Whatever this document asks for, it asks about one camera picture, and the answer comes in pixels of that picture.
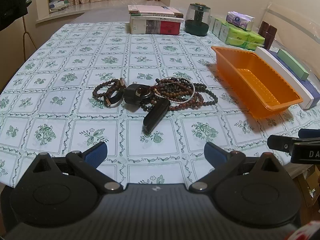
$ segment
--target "red book cover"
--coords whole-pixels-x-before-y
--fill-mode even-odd
[[[160,34],[179,35],[180,23],[161,21]]]

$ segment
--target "orange tray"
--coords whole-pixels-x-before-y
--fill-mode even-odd
[[[301,103],[300,95],[254,52],[212,46],[217,68],[256,118]]]

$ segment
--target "table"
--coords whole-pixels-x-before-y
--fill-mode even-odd
[[[0,182],[15,187],[39,152],[65,156],[99,141],[107,143],[108,157],[98,169],[124,186],[190,185],[213,168],[204,158],[206,141],[247,156],[271,151],[287,164],[288,155],[268,149],[268,136],[319,129],[319,106],[253,118],[216,71],[210,46],[226,45],[212,33],[196,37],[182,29],[178,36],[130,35],[125,22],[64,25],[0,95]],[[218,104],[168,112],[145,135],[141,108],[123,101],[107,108],[92,98],[93,88],[111,78],[153,85],[174,75],[205,83]]]

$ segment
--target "coat rack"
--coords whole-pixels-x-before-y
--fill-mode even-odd
[[[27,32],[27,28],[26,28],[26,21],[24,19],[24,16],[22,16],[22,20],[23,20],[23,27],[24,27],[24,33],[23,33],[23,56],[24,56],[24,62],[26,62],[26,44],[25,44],[25,35],[28,34],[30,40],[32,41],[33,46],[35,46],[36,50],[38,49],[34,40],[32,39],[31,35],[29,32]]]

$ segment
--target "pink book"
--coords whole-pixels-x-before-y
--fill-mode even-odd
[[[154,5],[128,5],[130,14],[153,14],[154,16],[171,16],[183,18],[183,13],[175,8],[167,6],[154,6]]]

